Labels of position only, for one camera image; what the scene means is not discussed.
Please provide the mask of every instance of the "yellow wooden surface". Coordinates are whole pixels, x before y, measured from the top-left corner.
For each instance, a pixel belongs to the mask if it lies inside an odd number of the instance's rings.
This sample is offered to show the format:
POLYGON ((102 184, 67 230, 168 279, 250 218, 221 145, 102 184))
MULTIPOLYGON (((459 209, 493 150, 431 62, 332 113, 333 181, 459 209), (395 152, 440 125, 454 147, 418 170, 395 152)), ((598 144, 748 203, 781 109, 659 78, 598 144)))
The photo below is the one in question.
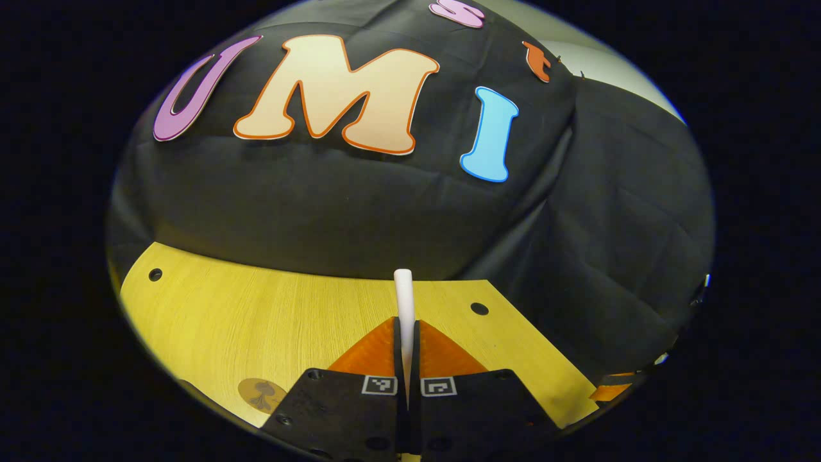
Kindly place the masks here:
MULTIPOLYGON (((565 427, 595 411, 595 387, 488 281, 414 281, 417 319, 456 341, 489 370, 516 372, 565 427), (470 310, 478 302, 490 313, 470 310)), ((240 396, 246 378, 290 390, 308 367, 328 367, 397 315, 392 280, 303 275, 244 266, 153 243, 126 276, 124 309, 146 346, 246 422, 270 417, 240 396), (163 275, 149 280, 159 268, 163 275)))

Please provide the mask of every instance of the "white rod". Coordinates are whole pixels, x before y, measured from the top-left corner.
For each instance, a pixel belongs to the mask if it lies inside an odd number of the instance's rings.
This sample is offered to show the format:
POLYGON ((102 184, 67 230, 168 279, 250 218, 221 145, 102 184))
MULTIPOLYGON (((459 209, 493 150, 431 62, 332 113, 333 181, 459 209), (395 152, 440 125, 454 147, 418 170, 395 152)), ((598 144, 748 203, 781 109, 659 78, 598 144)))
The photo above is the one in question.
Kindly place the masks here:
POLYGON ((413 277, 411 270, 393 271, 393 282, 397 286, 397 305, 399 306, 399 332, 402 349, 402 368, 405 371, 406 405, 410 407, 411 364, 413 363, 413 330, 416 322, 416 310, 413 304, 413 277))

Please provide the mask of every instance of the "black cloth backdrop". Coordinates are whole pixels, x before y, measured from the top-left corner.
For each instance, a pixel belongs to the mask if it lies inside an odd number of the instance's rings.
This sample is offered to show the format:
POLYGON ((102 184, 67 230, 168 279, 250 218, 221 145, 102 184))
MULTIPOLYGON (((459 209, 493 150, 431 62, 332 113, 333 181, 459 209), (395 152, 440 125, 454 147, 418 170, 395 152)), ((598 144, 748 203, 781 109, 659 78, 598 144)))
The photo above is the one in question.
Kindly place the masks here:
POLYGON ((543 83, 523 59, 522 41, 538 41, 488 8, 468 2, 487 10, 472 29, 428 4, 304 2, 264 18, 206 53, 264 36, 195 123, 159 142, 154 118, 170 81, 136 124, 115 183, 116 274, 157 241, 315 275, 390 279, 405 267, 418 280, 487 279, 594 383, 650 364, 690 320, 713 256, 712 192, 687 127, 632 93, 573 77, 549 50, 543 83), (298 92, 290 135, 233 135, 285 57, 282 43, 310 34, 342 37, 351 69, 390 49, 439 62, 416 103, 413 154, 349 146, 341 131, 361 102, 312 138, 298 92), (505 182, 459 165, 476 138, 478 85, 519 108, 505 182))

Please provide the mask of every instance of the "pink letter s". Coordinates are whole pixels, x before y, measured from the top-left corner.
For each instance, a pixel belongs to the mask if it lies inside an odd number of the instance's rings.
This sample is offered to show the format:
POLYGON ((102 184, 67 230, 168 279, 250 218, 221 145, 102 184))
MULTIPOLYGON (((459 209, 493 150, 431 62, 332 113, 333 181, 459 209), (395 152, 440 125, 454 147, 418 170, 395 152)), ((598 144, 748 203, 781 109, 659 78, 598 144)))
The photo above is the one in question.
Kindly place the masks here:
POLYGON ((428 8, 437 16, 446 17, 451 21, 476 29, 482 27, 482 20, 484 13, 476 8, 468 7, 462 2, 456 0, 436 0, 437 3, 431 3, 428 8))

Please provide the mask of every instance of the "blue letter i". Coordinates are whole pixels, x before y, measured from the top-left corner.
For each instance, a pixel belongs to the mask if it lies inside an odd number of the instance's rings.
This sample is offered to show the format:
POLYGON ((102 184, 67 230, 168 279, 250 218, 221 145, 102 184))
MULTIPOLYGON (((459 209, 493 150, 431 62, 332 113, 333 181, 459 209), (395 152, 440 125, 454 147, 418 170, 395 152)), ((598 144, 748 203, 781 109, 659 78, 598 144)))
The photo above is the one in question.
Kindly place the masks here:
POLYGON ((459 159, 461 167, 471 175, 490 182, 507 180, 505 149, 511 132, 511 121, 519 115, 512 101, 485 86, 476 87, 482 101, 482 115, 473 149, 459 159))

